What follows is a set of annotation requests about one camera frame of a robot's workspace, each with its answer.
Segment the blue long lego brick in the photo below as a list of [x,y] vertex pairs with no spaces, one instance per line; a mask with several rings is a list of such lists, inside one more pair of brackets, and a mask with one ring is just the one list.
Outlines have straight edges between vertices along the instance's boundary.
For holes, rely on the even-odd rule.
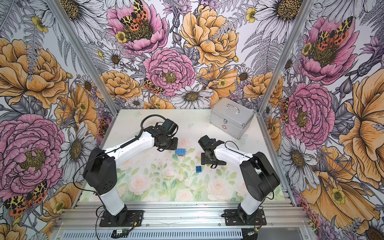
[[175,150],[175,155],[177,156],[185,156],[187,153],[186,149],[176,149]]

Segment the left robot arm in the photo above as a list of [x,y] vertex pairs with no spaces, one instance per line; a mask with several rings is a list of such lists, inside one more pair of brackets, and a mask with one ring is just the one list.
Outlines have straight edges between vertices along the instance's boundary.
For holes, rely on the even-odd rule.
[[119,196],[117,170],[132,157],[150,148],[155,147],[159,152],[176,150],[178,129],[179,126],[170,119],[149,115],[142,120],[139,133],[132,139],[111,148],[92,150],[83,178],[94,188],[105,209],[101,227],[125,227],[134,216]]

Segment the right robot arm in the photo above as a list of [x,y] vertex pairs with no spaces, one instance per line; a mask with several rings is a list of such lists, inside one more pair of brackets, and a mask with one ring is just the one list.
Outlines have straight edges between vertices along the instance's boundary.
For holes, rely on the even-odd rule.
[[224,210],[222,218],[225,219],[226,226],[265,226],[267,220],[262,205],[268,195],[273,195],[274,190],[281,184],[266,155],[262,152],[241,152],[207,135],[201,137],[198,143],[203,149],[202,165],[216,168],[231,163],[240,167],[248,193],[236,210]]

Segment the silver first aid case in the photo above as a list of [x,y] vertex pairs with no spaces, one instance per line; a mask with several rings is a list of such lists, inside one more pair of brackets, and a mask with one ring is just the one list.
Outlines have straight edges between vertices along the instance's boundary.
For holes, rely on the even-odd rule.
[[253,117],[253,110],[228,98],[222,98],[211,109],[210,122],[215,127],[239,140],[249,128]]

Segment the small green circuit board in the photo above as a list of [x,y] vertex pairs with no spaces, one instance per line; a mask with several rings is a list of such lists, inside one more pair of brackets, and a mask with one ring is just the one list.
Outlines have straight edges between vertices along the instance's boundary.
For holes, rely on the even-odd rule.
[[118,230],[113,230],[111,234],[112,239],[119,239],[119,238],[125,238],[127,234],[129,234],[129,230],[127,229],[118,229]]

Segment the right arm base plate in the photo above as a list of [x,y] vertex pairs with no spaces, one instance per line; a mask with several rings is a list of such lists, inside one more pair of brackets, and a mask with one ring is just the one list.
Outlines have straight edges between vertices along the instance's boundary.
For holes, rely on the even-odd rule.
[[241,209],[224,210],[221,217],[225,219],[226,226],[256,226],[267,225],[267,220],[263,209],[256,210],[253,214],[247,215]]

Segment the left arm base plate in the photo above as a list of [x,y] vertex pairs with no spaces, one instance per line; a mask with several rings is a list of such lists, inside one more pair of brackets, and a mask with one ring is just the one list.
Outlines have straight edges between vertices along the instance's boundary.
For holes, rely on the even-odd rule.
[[140,227],[142,225],[144,211],[123,209],[116,216],[105,211],[99,226],[102,228],[112,227]]

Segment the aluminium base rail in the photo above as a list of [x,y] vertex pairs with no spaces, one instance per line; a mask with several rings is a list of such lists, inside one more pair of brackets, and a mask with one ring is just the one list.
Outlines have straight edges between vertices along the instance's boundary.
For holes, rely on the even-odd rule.
[[[236,209],[237,202],[128,202],[128,210],[142,210],[144,217],[141,229],[212,229],[226,227],[222,214],[227,209]],[[97,202],[80,202],[74,209],[65,210],[55,230],[91,230],[96,225]],[[268,228],[309,227],[304,208],[294,207],[289,202],[269,201],[263,203]]]

